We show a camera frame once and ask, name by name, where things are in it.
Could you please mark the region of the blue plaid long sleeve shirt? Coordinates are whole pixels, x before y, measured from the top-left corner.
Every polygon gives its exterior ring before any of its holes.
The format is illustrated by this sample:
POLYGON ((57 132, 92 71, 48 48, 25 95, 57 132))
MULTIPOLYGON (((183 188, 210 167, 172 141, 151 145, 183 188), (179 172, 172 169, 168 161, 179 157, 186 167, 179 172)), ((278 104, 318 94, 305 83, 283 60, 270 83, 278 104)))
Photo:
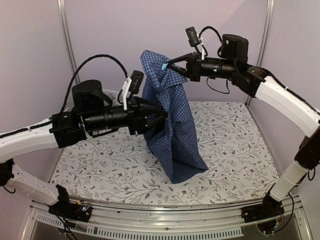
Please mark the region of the blue plaid long sleeve shirt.
POLYGON ((187 79, 163 67, 169 58, 144 50, 140 55, 146 81, 142 98, 161 104, 167 118, 144 134, 149 150, 173 184, 208 170, 198 150, 197 133, 183 84, 187 79))

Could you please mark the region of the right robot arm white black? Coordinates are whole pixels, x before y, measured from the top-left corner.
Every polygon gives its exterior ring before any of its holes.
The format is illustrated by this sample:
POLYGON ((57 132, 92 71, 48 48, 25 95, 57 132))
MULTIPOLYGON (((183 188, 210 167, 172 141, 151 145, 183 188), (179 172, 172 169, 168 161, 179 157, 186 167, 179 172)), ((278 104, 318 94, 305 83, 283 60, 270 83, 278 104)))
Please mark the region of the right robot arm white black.
POLYGON ((169 60, 163 69, 171 69, 192 82, 201 77, 220 78, 252 98, 268 104, 294 123, 304 139, 297 154, 280 179, 270 188, 259 206, 262 218, 269 218, 278 210, 278 203, 320 161, 320 112, 303 98, 285 87, 268 70, 248 64, 247 39, 224 34, 221 39, 220 58, 206 57, 203 53, 188 53, 169 60))

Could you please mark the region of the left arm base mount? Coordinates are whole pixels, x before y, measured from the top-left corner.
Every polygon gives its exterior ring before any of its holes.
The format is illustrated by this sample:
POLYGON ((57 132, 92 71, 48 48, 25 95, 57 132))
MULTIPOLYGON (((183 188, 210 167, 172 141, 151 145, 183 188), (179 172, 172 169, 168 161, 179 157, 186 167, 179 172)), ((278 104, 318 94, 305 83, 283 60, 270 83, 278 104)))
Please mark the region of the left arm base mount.
POLYGON ((92 214, 92 204, 83 200, 66 202, 59 200, 54 205, 48 205, 48 212, 58 217, 88 223, 92 214))

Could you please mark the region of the white plastic basket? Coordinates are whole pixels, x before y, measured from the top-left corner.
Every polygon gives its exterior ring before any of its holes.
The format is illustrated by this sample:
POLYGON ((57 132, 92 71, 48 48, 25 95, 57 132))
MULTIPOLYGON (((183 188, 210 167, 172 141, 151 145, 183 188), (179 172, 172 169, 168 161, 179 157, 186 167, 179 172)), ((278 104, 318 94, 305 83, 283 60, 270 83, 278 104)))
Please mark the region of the white plastic basket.
POLYGON ((111 89, 103 89, 102 92, 107 95, 111 100, 112 100, 112 105, 113 106, 118 106, 120 105, 118 103, 118 94, 119 91, 116 90, 111 90, 111 89))

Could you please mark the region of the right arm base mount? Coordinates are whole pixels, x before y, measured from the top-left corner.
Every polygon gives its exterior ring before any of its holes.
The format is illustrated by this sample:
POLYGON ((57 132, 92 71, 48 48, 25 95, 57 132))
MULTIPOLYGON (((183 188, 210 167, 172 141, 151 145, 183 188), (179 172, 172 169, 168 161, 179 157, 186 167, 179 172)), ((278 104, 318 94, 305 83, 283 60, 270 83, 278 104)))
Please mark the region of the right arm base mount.
POLYGON ((280 216, 285 213, 282 202, 266 200, 260 204, 245 206, 241 208, 241 217, 245 223, 256 222, 280 216))

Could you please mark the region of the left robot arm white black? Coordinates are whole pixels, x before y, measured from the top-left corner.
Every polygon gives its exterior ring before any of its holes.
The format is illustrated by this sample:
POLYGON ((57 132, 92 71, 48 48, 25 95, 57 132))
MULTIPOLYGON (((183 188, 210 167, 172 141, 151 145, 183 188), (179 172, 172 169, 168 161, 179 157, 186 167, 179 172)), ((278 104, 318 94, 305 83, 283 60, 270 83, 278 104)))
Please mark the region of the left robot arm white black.
POLYGON ((127 127, 131 135, 141 135, 162 124, 168 114, 158 103, 140 97, 124 98, 122 105, 114 105, 103 93, 99 80, 90 79, 71 89, 73 108, 52 115, 37 124, 0 135, 0 185, 20 188, 27 195, 40 200, 63 216, 74 213, 67 190, 24 172, 14 158, 45 149, 62 149, 127 127))

